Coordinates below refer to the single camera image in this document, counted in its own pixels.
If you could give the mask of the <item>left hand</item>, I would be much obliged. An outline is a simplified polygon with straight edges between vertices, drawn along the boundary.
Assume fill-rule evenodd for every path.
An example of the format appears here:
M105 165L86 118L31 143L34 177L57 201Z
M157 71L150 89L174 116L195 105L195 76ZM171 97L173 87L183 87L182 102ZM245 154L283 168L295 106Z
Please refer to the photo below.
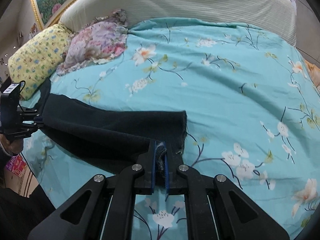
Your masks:
M5 135L1 134L1 153L8 157L18 155L23 151L23 139L10 142Z

